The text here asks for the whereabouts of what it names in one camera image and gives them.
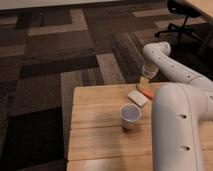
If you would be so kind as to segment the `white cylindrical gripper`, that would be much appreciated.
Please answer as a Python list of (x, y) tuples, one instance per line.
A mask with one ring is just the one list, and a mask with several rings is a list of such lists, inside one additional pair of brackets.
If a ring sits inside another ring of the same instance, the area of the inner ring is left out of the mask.
[(144, 84), (148, 84), (149, 83), (149, 79), (154, 78), (157, 75), (158, 72), (158, 68), (157, 67), (150, 67), (148, 65), (144, 65), (142, 67), (142, 76), (140, 78), (140, 85), (144, 85)]

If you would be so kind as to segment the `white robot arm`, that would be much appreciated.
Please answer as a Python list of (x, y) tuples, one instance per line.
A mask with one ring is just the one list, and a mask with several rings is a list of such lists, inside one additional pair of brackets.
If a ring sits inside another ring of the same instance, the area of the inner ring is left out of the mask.
[(170, 80), (152, 101), (153, 171), (205, 171), (199, 125), (213, 121), (213, 81), (170, 53), (167, 42), (143, 47), (144, 58)]

